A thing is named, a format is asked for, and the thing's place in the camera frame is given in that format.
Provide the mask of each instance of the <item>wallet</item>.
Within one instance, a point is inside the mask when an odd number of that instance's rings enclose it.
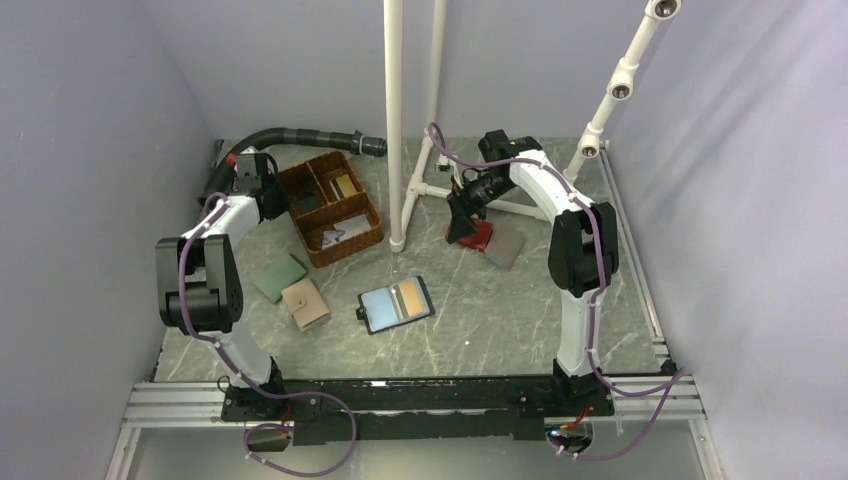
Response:
[[[306,276],[306,269],[293,256],[285,254],[266,266],[253,279],[253,284],[271,302],[280,301],[280,290]]]
[[[283,301],[301,332],[330,318],[330,309],[312,280],[304,278],[282,292]]]

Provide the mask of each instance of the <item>wicker basket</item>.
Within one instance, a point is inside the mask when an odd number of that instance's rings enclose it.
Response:
[[[330,183],[343,174],[350,177],[356,193],[339,199]],[[290,210],[297,235],[315,268],[326,267],[383,240],[382,219],[343,153],[330,152],[315,157],[281,171],[279,178],[295,203],[310,195],[322,203],[322,206],[309,212],[300,211],[296,204]],[[334,230],[336,223],[357,215],[365,215],[368,219],[371,225],[368,231],[322,248],[324,232]]]

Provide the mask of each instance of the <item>gray marble surface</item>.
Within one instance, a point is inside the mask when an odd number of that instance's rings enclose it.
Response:
[[[453,139],[448,147],[466,159],[479,159],[477,139]],[[564,165],[575,140],[540,139],[549,158]],[[420,139],[403,145],[404,177],[411,176]],[[286,168],[325,150],[272,147]],[[449,186],[449,174],[436,172],[432,159],[425,181]],[[385,158],[353,157],[353,168],[383,217],[382,243],[324,268],[308,264],[288,215],[253,229],[236,249],[245,296],[242,321],[259,345],[277,360],[286,378],[357,378],[548,373],[560,338],[560,298],[547,271],[550,226],[541,220],[490,210],[495,226],[512,225],[527,243],[511,271],[494,266],[483,254],[448,245],[444,232],[449,210],[443,199],[419,198],[407,231],[406,248],[389,249],[388,179]],[[587,162],[576,186],[596,201],[610,197],[599,165]],[[504,200],[531,204],[521,191]],[[301,333],[283,303],[271,304],[251,279],[284,253],[308,265],[332,311],[332,319]],[[368,335],[356,319],[357,295],[421,275],[436,314],[425,320]],[[598,350],[608,373],[657,371],[651,331],[643,313],[630,258],[622,247],[621,268],[603,303]],[[224,375],[200,342],[169,329],[156,381],[213,380]]]

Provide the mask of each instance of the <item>tan wallet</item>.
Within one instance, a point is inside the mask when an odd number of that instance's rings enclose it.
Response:
[[[330,309],[327,308],[327,304],[324,303],[312,280],[304,278],[287,287],[282,294],[283,301],[286,302],[286,307],[301,332],[314,327],[321,320],[330,318]]]

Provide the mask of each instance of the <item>lavender wall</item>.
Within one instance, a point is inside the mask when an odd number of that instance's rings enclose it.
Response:
[[[404,3],[403,133],[419,136],[433,1]],[[385,134],[381,1],[144,4],[216,135],[269,126]],[[644,4],[449,1],[438,115],[445,134],[579,136]]]
[[[132,0],[0,4],[0,478],[103,478],[211,155]]]
[[[848,5],[686,2],[611,158],[728,478],[848,475]]]

